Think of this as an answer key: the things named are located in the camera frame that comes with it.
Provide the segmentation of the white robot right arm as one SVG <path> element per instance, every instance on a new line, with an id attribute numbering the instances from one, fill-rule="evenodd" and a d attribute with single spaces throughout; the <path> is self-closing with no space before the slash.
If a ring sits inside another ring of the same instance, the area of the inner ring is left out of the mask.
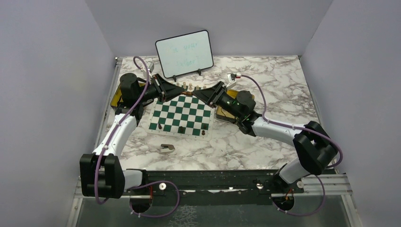
<path id="1" fill-rule="evenodd" d="M 242 133 L 278 140 L 295 148 L 297 158 L 281 167 L 274 176 L 273 187 L 278 192 L 285 192 L 304 176 L 320 175 L 339 152 L 317 122 L 290 125 L 264 119 L 254 110 L 256 102 L 249 91 L 239 91 L 236 97 L 231 97 L 224 83 L 219 82 L 192 94 L 208 106 L 221 107 L 234 116 Z"/>

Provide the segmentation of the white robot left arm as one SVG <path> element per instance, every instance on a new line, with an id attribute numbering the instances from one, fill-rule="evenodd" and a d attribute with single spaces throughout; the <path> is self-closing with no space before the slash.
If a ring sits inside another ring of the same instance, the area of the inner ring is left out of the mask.
<path id="1" fill-rule="evenodd" d="M 134 73 L 125 73 L 120 77 L 118 91 L 121 95 L 117 98 L 112 127 L 91 154 L 80 158 L 81 190 L 86 197 L 118 199 L 128 189 L 137 194 L 148 190 L 149 182 L 143 178 L 144 171 L 124 171 L 119 157 L 138 126 L 144 107 L 155 99 L 170 101 L 185 89 L 164 80 L 159 74 L 150 76 L 143 86 L 140 85 L 142 81 Z"/>

